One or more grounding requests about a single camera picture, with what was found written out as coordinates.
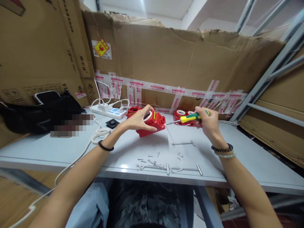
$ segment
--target white table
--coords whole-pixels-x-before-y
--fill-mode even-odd
[[[173,120],[172,115],[163,114],[166,121]],[[110,117],[96,114],[97,120],[105,127]],[[60,172],[83,151],[92,133],[98,125],[84,127],[79,136],[71,138],[54,138],[49,134],[42,136],[28,136],[11,145],[0,149],[0,167],[14,169],[40,170],[47,172]],[[292,171],[275,157],[270,155],[255,142],[243,135],[236,127],[220,123],[220,130],[225,140],[234,146],[238,159],[258,180],[267,192],[304,195],[304,178]],[[219,158],[211,150],[211,143],[201,129],[188,126],[168,125],[175,143],[190,142],[188,145],[172,145],[167,130],[156,132],[140,138],[135,131],[129,130],[115,145],[105,161],[100,177],[125,178],[132,180],[160,181],[179,184],[229,187],[222,172],[223,167]],[[91,144],[87,152],[95,145]],[[183,155],[183,168],[196,169],[198,164],[203,176],[198,171],[182,170],[167,175],[166,170],[145,168],[137,170],[136,165],[145,165],[137,158],[163,164],[167,167],[180,167],[176,158],[177,153]]]

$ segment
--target white power strip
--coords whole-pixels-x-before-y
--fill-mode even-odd
[[[104,116],[109,116],[109,117],[112,117],[112,118],[115,118],[115,119],[122,119],[127,115],[126,110],[123,110],[122,112],[119,112],[118,108],[112,108],[108,112],[104,112],[104,111],[98,109],[98,104],[92,106],[92,112],[98,113],[98,114],[101,114],[101,115],[104,115]]]

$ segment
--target smartphone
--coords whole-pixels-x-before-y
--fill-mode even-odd
[[[40,104],[47,104],[59,99],[61,96],[58,92],[51,90],[46,92],[35,93],[34,98]]]

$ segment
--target green screwdriver handle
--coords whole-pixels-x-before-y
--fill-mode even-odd
[[[185,123],[185,122],[188,122],[188,121],[191,121],[191,120],[196,120],[196,119],[201,119],[200,115],[198,113],[194,113],[194,114],[191,114],[191,115],[188,115],[188,116],[181,117],[180,121],[182,123]]]

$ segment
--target red electrical box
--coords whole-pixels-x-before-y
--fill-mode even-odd
[[[193,111],[187,111],[186,116],[191,115],[193,113],[194,113]],[[190,126],[190,127],[195,127],[196,126],[195,121],[193,121],[193,120],[185,122],[185,125]]]
[[[173,119],[174,121],[176,120],[179,120],[182,116],[188,116],[188,115],[191,115],[193,114],[194,112],[193,111],[183,111],[183,110],[175,110],[173,112]],[[195,127],[196,124],[195,124],[195,121],[188,121],[188,122],[185,122],[185,123],[182,123],[182,122],[177,122],[178,125],[180,126],[191,126],[191,127]]]
[[[131,117],[132,115],[134,115],[138,110],[141,110],[142,108],[140,108],[138,105],[136,107],[131,107],[129,110],[128,110],[128,113],[127,113],[127,119],[129,117]]]
[[[156,127],[157,131],[147,131],[147,130],[136,130],[139,134],[139,137],[144,137],[155,132],[161,131],[165,129],[166,118],[161,116],[159,112],[155,112],[154,110],[149,110],[144,117],[145,124]]]
[[[183,110],[175,110],[173,112],[173,119],[174,119],[174,121],[180,120],[180,118],[182,116],[186,116],[186,115],[187,114]],[[185,126],[186,125],[186,123],[182,123],[182,122],[178,122],[177,124],[180,125],[180,126]]]

